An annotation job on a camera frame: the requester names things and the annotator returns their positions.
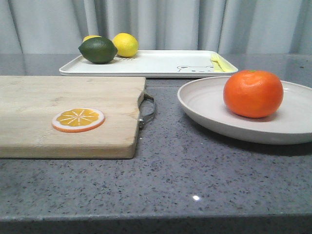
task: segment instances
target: white plate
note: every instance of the white plate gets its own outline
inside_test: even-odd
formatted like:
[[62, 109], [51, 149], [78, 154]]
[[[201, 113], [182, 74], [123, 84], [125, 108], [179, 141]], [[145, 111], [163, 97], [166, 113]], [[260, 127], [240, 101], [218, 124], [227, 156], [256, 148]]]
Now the white plate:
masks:
[[263, 144], [312, 141], [312, 89], [282, 81], [279, 109], [265, 118], [246, 118], [228, 110], [223, 87], [229, 77], [203, 78], [180, 87], [177, 96], [185, 113], [205, 128], [222, 135]]
[[202, 78], [228, 76], [238, 69], [222, 58], [233, 71], [215, 72], [210, 60], [213, 51], [139, 50], [133, 58], [116, 56], [107, 64], [94, 64], [78, 56], [59, 71], [65, 76], [141, 76]]

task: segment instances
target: gray countertop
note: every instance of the gray countertop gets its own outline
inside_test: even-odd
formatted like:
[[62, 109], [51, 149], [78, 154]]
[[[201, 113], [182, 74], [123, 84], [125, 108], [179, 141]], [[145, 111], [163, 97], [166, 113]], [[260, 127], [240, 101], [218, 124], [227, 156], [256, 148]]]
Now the gray countertop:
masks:
[[[2, 54], [0, 75], [60, 75], [76, 56]], [[312, 56], [223, 56], [312, 87]], [[147, 80], [157, 112], [133, 159], [0, 159], [1, 233], [312, 233], [312, 142], [211, 132], [178, 103], [189, 81]]]

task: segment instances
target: cutting board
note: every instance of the cutting board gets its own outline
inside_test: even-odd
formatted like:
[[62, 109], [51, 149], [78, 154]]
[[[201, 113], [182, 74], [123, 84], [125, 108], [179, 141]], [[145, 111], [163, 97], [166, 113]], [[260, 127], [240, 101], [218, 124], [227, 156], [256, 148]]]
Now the cutting board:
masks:
[[[0, 157], [133, 158], [144, 77], [0, 76]], [[77, 107], [105, 122], [81, 133], [54, 129], [52, 118]]]

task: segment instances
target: cutting board handle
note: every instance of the cutting board handle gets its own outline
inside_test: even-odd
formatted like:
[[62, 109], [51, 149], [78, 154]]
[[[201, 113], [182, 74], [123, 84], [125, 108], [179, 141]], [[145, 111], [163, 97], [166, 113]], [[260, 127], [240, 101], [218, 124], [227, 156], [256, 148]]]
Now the cutting board handle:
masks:
[[155, 111], [156, 111], [156, 104], [155, 104], [154, 97], [152, 97], [151, 95], [149, 95], [148, 93], [145, 92], [144, 96], [143, 96], [143, 101], [151, 102], [153, 104], [153, 110], [146, 115], [140, 116], [140, 119], [138, 120], [138, 127], [140, 130], [144, 128], [144, 125], [147, 122], [151, 121], [152, 118], [154, 118]]

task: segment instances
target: white rectangular tray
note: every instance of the white rectangular tray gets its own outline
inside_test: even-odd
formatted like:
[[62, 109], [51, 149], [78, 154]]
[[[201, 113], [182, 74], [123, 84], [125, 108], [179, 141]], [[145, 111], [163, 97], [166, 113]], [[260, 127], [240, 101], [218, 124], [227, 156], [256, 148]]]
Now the white rectangular tray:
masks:
[[116, 56], [107, 64], [94, 64], [78, 56], [59, 71], [65, 76], [143, 76], [147, 78], [199, 78], [228, 76], [238, 69], [221, 57], [231, 72], [215, 71], [213, 51], [139, 50], [134, 57]]

